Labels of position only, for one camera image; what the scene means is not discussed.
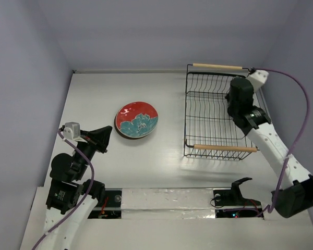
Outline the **dark teal blossom plate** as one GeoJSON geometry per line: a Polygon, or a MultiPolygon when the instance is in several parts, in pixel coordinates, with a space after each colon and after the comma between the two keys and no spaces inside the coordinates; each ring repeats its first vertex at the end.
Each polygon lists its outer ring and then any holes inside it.
{"type": "Polygon", "coordinates": [[[131,137],[140,137],[151,134],[156,127],[156,125],[150,125],[146,122],[133,124],[132,122],[125,121],[121,124],[120,128],[116,127],[116,132],[131,137]]]}

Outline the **red and teal plate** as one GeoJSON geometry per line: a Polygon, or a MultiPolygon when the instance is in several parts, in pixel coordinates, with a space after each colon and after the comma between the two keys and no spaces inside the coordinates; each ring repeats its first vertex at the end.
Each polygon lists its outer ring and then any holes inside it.
{"type": "Polygon", "coordinates": [[[132,102],[123,106],[114,119],[115,127],[120,128],[125,121],[133,124],[146,122],[150,125],[158,124],[159,115],[156,109],[146,102],[132,102]]]}

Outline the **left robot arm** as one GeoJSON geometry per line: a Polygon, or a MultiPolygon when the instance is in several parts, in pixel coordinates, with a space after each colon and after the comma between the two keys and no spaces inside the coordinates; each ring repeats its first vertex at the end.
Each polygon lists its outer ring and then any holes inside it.
{"type": "Polygon", "coordinates": [[[105,185],[94,179],[91,160],[95,153],[107,152],[111,132],[112,126],[85,131],[77,122],[58,129],[59,137],[74,151],[51,161],[43,235],[33,249],[73,249],[92,210],[107,203],[105,185]]]}

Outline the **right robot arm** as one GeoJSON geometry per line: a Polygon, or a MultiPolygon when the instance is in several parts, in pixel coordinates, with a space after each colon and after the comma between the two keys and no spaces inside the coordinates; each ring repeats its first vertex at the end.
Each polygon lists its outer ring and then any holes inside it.
{"type": "Polygon", "coordinates": [[[261,151],[279,177],[271,208],[289,218],[313,206],[313,175],[301,165],[278,136],[270,117],[254,105],[254,87],[246,78],[234,78],[226,95],[227,113],[261,151]]]}

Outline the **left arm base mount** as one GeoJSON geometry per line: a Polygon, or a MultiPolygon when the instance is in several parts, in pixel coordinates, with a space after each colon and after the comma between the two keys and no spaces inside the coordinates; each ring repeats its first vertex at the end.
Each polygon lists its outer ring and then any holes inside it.
{"type": "Polygon", "coordinates": [[[122,217],[122,189],[106,189],[102,204],[97,204],[89,219],[120,219],[122,217]]]}

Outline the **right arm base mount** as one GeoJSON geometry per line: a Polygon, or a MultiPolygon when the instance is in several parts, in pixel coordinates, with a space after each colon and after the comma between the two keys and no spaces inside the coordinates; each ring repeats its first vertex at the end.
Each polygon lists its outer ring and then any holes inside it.
{"type": "Polygon", "coordinates": [[[263,210],[259,201],[238,197],[230,189],[214,190],[213,195],[210,205],[216,218],[254,218],[263,210]]]}

